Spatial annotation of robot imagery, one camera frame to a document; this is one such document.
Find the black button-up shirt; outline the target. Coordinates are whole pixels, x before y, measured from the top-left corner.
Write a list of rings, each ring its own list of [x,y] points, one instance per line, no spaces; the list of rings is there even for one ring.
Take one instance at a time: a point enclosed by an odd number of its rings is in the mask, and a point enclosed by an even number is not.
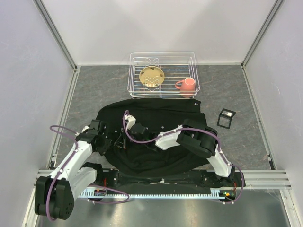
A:
[[[161,131],[181,125],[185,119],[205,123],[200,105],[196,99],[127,99],[102,107],[96,119],[106,124],[108,137],[116,142],[123,127],[124,112],[128,110],[138,123],[153,133],[153,139]],[[129,139],[126,139],[126,148],[112,145],[104,156],[120,172],[142,177],[179,174],[208,163],[207,159],[182,146],[162,150],[151,143],[137,144]]]

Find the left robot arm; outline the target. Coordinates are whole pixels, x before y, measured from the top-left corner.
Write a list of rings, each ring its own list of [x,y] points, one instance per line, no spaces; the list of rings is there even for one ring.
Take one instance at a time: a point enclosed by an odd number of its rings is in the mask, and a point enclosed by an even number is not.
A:
[[[101,164],[87,162],[94,152],[105,154],[112,140],[105,132],[106,124],[92,120],[81,133],[67,135],[73,146],[64,160],[48,175],[40,176],[35,186],[35,214],[50,221],[66,220],[80,194],[91,184],[106,192],[107,177]]]

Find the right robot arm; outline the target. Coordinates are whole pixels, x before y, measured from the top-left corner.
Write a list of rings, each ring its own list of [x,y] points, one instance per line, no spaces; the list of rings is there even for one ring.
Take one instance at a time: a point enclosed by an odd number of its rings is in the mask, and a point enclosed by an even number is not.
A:
[[[160,132],[157,137],[150,139],[147,128],[136,123],[135,117],[127,114],[123,117],[123,129],[128,138],[137,144],[153,145],[161,150],[181,146],[207,159],[222,186],[228,186],[234,180],[235,167],[223,154],[217,132],[203,122],[185,119],[177,128]]]

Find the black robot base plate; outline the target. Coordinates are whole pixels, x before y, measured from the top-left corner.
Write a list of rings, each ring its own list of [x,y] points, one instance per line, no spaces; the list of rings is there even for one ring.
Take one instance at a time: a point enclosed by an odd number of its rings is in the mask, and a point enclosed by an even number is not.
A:
[[[106,169],[93,183],[113,188],[127,194],[190,194],[207,193],[211,188],[246,186],[239,172],[232,171],[231,178],[219,177],[214,171],[190,170],[163,177],[138,177]]]

